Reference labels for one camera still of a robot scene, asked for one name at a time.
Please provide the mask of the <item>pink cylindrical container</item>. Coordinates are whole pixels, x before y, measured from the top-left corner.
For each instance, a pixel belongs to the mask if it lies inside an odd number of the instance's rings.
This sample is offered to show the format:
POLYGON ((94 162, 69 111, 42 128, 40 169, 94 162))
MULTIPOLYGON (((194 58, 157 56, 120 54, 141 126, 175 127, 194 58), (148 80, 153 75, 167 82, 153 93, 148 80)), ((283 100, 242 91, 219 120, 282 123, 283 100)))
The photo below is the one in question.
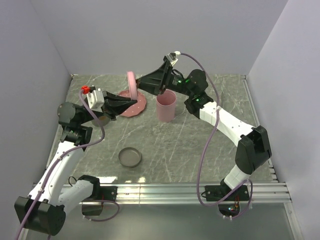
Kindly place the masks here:
POLYGON ((175 118, 177 96, 169 89, 156 97, 156 116, 159 121, 168 123, 175 118))

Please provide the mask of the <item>pink round lid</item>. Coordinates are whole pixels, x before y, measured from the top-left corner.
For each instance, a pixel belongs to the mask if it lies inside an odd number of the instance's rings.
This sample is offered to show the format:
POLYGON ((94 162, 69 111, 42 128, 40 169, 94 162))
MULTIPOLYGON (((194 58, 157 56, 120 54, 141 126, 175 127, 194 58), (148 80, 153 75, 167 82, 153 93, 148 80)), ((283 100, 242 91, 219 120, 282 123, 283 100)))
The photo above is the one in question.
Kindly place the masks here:
POLYGON ((127 80, 128 80, 130 98, 132 100, 137 100, 138 99, 137 82, 136 82, 135 74, 132 71, 127 72, 127 80))

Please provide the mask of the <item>grey round lid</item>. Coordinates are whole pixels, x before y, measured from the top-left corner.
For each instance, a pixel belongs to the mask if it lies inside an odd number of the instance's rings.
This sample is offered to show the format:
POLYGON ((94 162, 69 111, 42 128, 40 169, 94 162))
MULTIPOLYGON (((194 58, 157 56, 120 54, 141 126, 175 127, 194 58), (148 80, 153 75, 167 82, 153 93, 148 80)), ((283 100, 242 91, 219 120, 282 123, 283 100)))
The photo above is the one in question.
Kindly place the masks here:
POLYGON ((125 147, 118 154, 120 164, 127 168, 134 168, 142 161, 142 154, 134 147, 125 147))

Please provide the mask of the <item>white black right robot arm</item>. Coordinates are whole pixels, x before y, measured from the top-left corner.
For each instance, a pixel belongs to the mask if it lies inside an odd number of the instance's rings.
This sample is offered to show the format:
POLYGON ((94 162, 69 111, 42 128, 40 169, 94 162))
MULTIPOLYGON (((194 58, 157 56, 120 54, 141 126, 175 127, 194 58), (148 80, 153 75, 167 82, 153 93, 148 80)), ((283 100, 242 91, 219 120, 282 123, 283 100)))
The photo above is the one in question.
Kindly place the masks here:
POLYGON ((187 77, 174 69, 177 55, 178 52, 166 55, 158 69, 139 77, 137 88, 154 96, 166 90, 187 96, 184 105, 188 112, 211 124, 214 131, 220 131, 234 143, 235 165, 221 181, 220 188, 222 197, 232 200, 238 195, 238 185, 248 180, 272 156, 268 132, 263 126, 254 127, 224 110, 219 97, 208 96, 206 89, 212 81, 202 66, 192 70, 187 77))

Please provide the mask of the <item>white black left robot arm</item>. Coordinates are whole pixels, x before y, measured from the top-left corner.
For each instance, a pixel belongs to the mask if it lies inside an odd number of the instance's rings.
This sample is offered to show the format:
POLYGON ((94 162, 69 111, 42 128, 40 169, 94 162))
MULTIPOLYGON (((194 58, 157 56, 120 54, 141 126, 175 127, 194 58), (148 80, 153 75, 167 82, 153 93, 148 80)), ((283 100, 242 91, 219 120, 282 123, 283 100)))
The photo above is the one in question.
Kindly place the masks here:
POLYGON ((55 236, 79 203, 86 199, 105 202, 100 180, 94 176, 83 175, 69 190, 62 192, 62 188, 86 149, 105 138, 99 117, 115 120, 138 101, 88 86, 84 86, 78 96, 81 105, 64 102, 57 109, 62 135, 49 167, 31 192, 15 201, 14 209, 20 222, 16 239, 23 229, 55 236))

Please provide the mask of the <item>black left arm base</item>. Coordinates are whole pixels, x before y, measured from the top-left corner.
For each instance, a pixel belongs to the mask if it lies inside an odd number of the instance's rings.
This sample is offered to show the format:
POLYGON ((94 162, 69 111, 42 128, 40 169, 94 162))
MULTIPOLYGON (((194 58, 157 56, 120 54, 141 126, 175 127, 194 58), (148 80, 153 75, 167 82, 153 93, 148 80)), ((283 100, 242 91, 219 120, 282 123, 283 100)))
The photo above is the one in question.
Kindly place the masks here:
POLYGON ((102 186, 95 196, 86 198, 81 204, 81 212, 84 216, 100 216, 103 210, 113 207, 117 198, 117 186, 102 186))

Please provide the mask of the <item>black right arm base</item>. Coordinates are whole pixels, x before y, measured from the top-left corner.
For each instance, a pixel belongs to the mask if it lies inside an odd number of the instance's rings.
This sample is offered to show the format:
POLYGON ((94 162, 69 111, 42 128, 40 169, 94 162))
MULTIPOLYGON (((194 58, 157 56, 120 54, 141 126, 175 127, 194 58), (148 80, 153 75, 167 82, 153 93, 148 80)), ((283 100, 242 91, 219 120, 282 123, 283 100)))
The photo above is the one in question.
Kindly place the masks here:
POLYGON ((244 212, 250 207, 252 201, 252 191, 249 191, 246 185, 241 185, 237 190, 230 194, 232 190, 227 185, 206 185, 201 193, 207 202, 217 202, 225 198, 222 203, 218 204, 218 211, 223 218, 237 218, 242 214, 240 202, 247 201, 244 212))

